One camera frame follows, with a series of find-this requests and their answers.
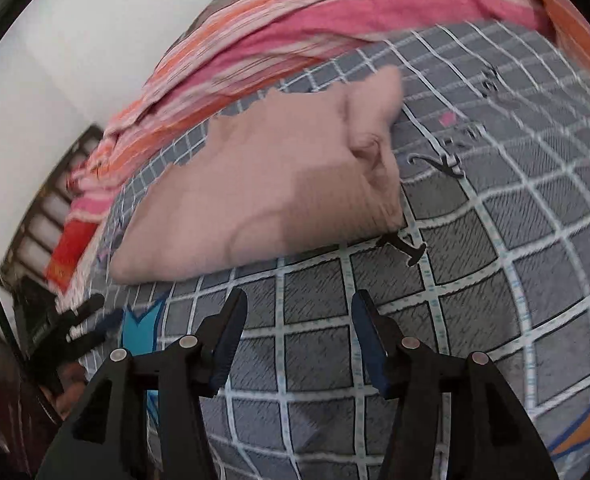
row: striped blanket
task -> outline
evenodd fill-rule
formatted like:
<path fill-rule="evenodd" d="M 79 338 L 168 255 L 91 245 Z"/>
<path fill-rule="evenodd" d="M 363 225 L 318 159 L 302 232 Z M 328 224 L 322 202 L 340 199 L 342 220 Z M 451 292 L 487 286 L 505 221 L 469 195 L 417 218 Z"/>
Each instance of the striped blanket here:
<path fill-rule="evenodd" d="M 540 0 L 237 0 L 175 44 L 140 98 L 110 120 L 71 176 L 83 196 L 70 216 L 101 221 L 153 153 L 272 81 L 396 31 L 484 18 L 554 36 Z"/>

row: folded pink cloth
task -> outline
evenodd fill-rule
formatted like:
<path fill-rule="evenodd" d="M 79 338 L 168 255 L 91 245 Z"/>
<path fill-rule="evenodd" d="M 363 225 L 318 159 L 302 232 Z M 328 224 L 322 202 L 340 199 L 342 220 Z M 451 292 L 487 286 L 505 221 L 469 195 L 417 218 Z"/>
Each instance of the folded pink cloth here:
<path fill-rule="evenodd" d="M 402 100 L 400 72 L 387 66 L 316 94 L 272 89 L 212 118 L 206 146 L 171 164 L 137 207 L 113 279 L 185 280 L 398 230 L 389 129 Z"/>

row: white wall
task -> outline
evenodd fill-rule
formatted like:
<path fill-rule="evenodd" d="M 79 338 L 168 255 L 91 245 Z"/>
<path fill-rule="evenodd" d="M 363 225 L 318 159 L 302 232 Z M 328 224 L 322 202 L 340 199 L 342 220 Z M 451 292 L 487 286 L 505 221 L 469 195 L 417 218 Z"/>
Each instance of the white wall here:
<path fill-rule="evenodd" d="M 0 43 L 0 261 L 75 138 L 137 96 L 209 2 L 33 0 L 22 12 Z"/>

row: red fabric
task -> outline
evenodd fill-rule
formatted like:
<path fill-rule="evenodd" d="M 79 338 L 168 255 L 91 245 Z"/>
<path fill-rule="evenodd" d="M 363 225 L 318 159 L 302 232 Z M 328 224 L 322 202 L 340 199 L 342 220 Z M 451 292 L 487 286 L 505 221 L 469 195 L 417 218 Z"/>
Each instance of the red fabric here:
<path fill-rule="evenodd" d="M 46 267 L 46 279 L 53 288 L 66 292 L 77 263 L 84 254 L 98 224 L 69 220 Z"/>

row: checkered bed sheet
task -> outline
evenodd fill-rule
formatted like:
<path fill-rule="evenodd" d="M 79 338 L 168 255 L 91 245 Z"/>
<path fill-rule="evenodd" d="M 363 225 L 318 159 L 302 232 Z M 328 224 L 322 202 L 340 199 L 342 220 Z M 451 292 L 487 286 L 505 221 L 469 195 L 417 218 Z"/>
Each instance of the checkered bed sheet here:
<path fill-rule="evenodd" d="M 134 209 L 167 164 L 203 147 L 208 121 L 153 157 L 111 210 L 87 294 L 105 295 L 104 312 L 137 312 L 170 292 L 158 349 L 193 333 L 233 286 L 248 294 L 230 378 L 202 402 L 222 478 L 377 478 L 395 403 L 376 394 L 361 362 L 348 315 L 357 288 L 435 350 L 487 351 L 545 443 L 590 401 L 590 79 L 536 32 L 484 22 L 408 32 L 275 86 L 317 92 L 386 64 L 404 74 L 392 141 L 408 224 L 399 234 L 428 245 L 417 266 L 358 240 L 186 282 L 113 283 L 107 266 Z M 113 347 L 85 357 L 90 374 Z M 445 478 L 449 423 L 446 395 L 435 478 Z M 159 460 L 150 423 L 149 432 Z M 589 463 L 584 451 L 555 466 L 570 480 Z"/>

